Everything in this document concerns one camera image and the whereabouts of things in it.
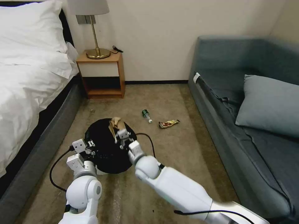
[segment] nightstand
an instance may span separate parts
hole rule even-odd
[[[125,74],[120,52],[104,59],[90,59],[84,51],[77,65],[89,99],[124,97]]]

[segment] shelf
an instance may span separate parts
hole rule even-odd
[[[91,89],[87,93],[89,99],[121,98],[121,89]]]

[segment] baseboard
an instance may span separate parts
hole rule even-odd
[[[162,81],[126,81],[126,85],[140,84],[187,84],[188,80],[162,80]]]

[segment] black cable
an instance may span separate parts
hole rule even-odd
[[[202,214],[202,213],[212,213],[212,212],[227,212],[227,213],[232,213],[232,214],[235,214],[235,215],[238,215],[238,216],[241,216],[242,218],[246,219],[248,222],[250,222],[251,224],[254,224],[253,221],[251,221],[249,218],[247,218],[246,216],[242,215],[242,214],[239,214],[237,212],[232,212],[232,211],[227,211],[227,210],[211,210],[211,211],[202,211],[202,212],[182,212],[182,211],[179,211],[179,210],[174,210],[173,211],[175,214],[178,214],[178,215],[197,215],[197,214]]]
[[[114,53],[113,51],[110,51],[111,53],[113,53],[113,54],[117,54],[118,52],[120,52],[120,53],[123,53],[123,51],[122,50],[120,50],[120,49],[118,49],[116,46],[112,46],[112,48],[113,48],[113,50],[116,50],[117,52],[116,53]]]
[[[66,192],[66,189],[64,189],[64,188],[62,188],[62,187],[60,187],[60,186],[58,186],[57,184],[54,183],[54,181],[53,181],[53,179],[52,179],[52,171],[53,171],[54,167],[56,166],[56,164],[59,162],[59,160],[60,160],[62,157],[64,157],[68,152],[71,152],[71,151],[73,151],[73,147],[72,147],[72,146],[69,147],[69,149],[68,149],[64,154],[62,154],[62,155],[55,161],[55,163],[52,165],[52,167],[51,167],[51,169],[50,169],[50,181],[51,181],[51,184],[52,184],[54,187],[56,187],[56,188],[58,188],[59,190],[62,190],[62,191],[64,191],[64,192]]]
[[[150,143],[152,144],[152,149],[153,149],[154,157],[156,158],[155,149],[154,149],[154,144],[153,144],[153,141],[152,141],[152,139],[150,138],[150,136],[147,135],[147,134],[145,134],[145,133],[137,133],[136,135],[145,135],[145,136],[147,136],[147,137],[149,138]]]

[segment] lamp shade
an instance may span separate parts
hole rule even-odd
[[[107,0],[68,0],[68,6],[75,15],[101,15],[109,12]]]

